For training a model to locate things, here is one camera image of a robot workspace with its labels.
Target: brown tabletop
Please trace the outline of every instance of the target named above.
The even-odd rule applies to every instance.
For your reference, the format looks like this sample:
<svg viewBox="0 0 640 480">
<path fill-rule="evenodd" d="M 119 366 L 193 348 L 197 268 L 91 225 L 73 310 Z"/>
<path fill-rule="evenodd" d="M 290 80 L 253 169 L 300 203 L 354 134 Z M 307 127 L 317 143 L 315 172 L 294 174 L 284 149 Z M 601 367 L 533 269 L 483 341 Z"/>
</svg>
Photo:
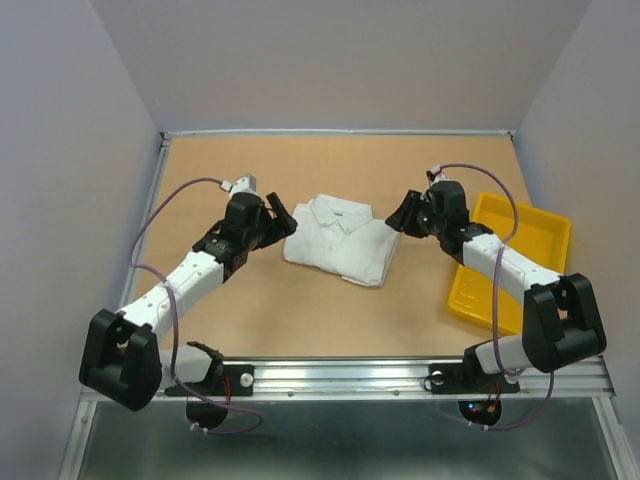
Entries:
<svg viewBox="0 0 640 480">
<path fill-rule="evenodd" d="M 275 191 L 293 211 L 319 193 L 368 203 L 386 218 L 407 190 L 426 188 L 425 170 L 468 162 L 496 173 L 516 200 L 530 203 L 506 137 L 198 137 L 172 141 L 158 202 L 195 177 L 235 180 L 252 173 L 258 191 Z M 448 172 L 473 210 L 482 191 L 501 193 L 479 173 Z M 156 219 L 143 259 L 165 273 L 224 215 L 213 184 L 182 192 Z M 226 284 L 180 321 L 181 343 L 198 340 L 226 356 L 460 355 L 490 332 L 447 312 L 456 263 L 433 238 L 402 236 L 382 288 L 366 288 L 287 263 L 282 242 L 252 252 Z M 155 283 L 140 275 L 136 295 Z M 171 344 L 169 335 L 164 346 Z"/>
</svg>

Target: plastic tray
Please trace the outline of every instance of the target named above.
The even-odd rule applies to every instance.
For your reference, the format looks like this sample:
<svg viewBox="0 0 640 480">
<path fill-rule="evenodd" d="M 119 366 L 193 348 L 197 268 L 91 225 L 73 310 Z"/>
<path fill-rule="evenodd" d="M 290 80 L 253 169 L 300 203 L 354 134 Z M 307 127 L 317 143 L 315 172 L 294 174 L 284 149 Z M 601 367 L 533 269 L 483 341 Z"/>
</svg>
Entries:
<svg viewBox="0 0 640 480">
<path fill-rule="evenodd" d="M 518 203 L 520 225 L 509 246 L 543 267 L 563 272 L 569 250 L 571 222 L 568 218 Z M 504 238 L 513 228 L 509 201 L 482 193 L 472 219 L 487 225 Z M 522 332 L 522 307 L 502 289 L 499 294 L 500 333 Z M 449 310 L 469 322 L 491 328 L 491 280 L 459 266 L 447 302 Z"/>
</svg>

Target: white wall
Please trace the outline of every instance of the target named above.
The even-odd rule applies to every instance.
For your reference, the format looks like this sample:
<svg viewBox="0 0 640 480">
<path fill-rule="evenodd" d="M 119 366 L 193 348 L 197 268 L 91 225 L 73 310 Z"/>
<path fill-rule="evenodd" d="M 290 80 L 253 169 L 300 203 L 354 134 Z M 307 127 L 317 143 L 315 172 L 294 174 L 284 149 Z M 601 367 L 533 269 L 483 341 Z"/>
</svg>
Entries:
<svg viewBox="0 0 640 480">
<path fill-rule="evenodd" d="M 92 0 L 162 131 L 514 128 L 589 0 Z"/>
<path fill-rule="evenodd" d="M 88 0 L 0 14 L 0 478 L 56 478 L 158 136 Z"/>
<path fill-rule="evenodd" d="M 640 461 L 640 2 L 594 0 L 518 129 L 534 203 L 569 216 L 591 278 L 616 407 Z"/>
</svg>

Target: white shirt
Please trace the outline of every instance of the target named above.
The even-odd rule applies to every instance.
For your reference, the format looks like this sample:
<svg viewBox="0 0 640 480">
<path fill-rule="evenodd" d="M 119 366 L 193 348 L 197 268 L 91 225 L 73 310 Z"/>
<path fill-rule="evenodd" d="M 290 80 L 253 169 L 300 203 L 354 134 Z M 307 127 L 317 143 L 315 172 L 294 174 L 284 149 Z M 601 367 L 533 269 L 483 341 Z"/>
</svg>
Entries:
<svg viewBox="0 0 640 480">
<path fill-rule="evenodd" d="M 371 205 L 320 194 L 293 211 L 296 233 L 284 259 L 318 267 L 364 286 L 382 286 L 399 234 L 373 218 Z"/>
</svg>

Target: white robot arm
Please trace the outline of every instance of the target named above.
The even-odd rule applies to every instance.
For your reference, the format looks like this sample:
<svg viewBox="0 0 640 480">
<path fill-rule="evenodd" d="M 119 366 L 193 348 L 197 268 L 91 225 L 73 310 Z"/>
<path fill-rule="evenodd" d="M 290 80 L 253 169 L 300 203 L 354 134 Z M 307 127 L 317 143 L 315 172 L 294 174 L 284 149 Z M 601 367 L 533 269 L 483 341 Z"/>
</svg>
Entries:
<svg viewBox="0 0 640 480">
<path fill-rule="evenodd" d="M 435 236 L 441 249 L 458 263 L 493 279 L 500 238 L 485 225 L 469 221 L 465 193 L 458 182 L 441 173 L 439 178 L 432 172 L 427 176 L 429 189 L 410 190 L 387 225 L 417 238 Z M 606 348 L 593 288 L 583 275 L 554 272 L 504 247 L 500 286 L 524 309 L 523 333 L 498 342 L 504 370 L 535 367 L 549 373 Z M 432 385 L 433 393 L 486 391 L 505 373 L 491 342 L 469 347 L 462 363 L 450 367 Z"/>
<path fill-rule="evenodd" d="M 242 177 L 229 190 L 224 219 L 194 244 L 184 260 L 149 292 L 117 312 L 101 310 L 89 325 L 80 367 L 80 382 L 131 410 L 143 408 L 159 388 L 173 384 L 171 352 L 160 352 L 158 340 L 172 328 L 167 286 L 181 318 L 202 297 L 226 282 L 243 266 L 250 251 L 293 234 L 296 221 L 275 193 L 267 208 L 255 191 L 255 178 Z M 201 381 L 219 355 L 190 342 L 179 349 L 176 373 L 186 382 Z"/>
</svg>

